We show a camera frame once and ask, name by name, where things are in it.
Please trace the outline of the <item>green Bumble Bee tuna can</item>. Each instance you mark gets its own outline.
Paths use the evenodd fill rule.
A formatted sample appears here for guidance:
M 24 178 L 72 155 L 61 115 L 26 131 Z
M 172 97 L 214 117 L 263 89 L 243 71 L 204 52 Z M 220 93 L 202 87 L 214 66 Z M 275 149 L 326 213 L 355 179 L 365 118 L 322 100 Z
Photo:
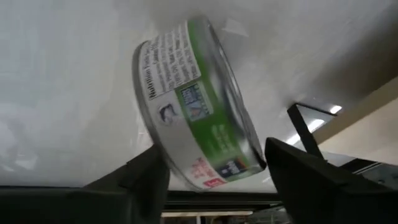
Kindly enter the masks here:
M 138 45 L 132 82 L 152 142 L 190 188 L 204 191 L 266 169 L 238 83 L 207 17 L 191 17 Z

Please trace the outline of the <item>black metal table frame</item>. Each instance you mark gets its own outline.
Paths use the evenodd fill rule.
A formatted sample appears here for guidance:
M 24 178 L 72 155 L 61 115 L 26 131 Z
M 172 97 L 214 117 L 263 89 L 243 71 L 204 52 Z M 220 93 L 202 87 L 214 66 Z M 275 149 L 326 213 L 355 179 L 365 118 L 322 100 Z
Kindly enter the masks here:
M 169 190 L 163 212 L 259 211 L 281 207 L 278 194 Z

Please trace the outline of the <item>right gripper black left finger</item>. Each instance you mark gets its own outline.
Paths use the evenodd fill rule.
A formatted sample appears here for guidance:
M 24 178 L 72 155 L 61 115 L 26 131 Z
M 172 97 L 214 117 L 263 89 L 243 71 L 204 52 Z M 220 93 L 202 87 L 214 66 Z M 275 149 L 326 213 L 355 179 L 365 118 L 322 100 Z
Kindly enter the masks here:
M 0 186 L 0 224 L 160 224 L 169 180 L 153 145 L 84 187 Z

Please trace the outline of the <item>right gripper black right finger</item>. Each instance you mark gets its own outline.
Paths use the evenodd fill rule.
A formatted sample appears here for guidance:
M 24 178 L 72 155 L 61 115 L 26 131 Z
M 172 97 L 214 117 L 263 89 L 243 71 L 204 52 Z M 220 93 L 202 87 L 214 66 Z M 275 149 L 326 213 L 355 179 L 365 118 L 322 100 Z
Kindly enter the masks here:
M 266 139 L 266 161 L 294 224 L 398 224 L 398 190 Z

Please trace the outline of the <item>white glossy table sheet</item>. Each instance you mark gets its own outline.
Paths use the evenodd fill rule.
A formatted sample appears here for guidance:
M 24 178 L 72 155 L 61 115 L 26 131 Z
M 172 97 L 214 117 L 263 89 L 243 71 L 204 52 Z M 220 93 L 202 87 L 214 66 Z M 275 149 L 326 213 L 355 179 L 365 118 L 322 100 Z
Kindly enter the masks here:
M 211 21 L 261 141 L 398 77 L 398 0 L 0 0 L 0 186 L 82 187 L 151 145 L 135 48 Z

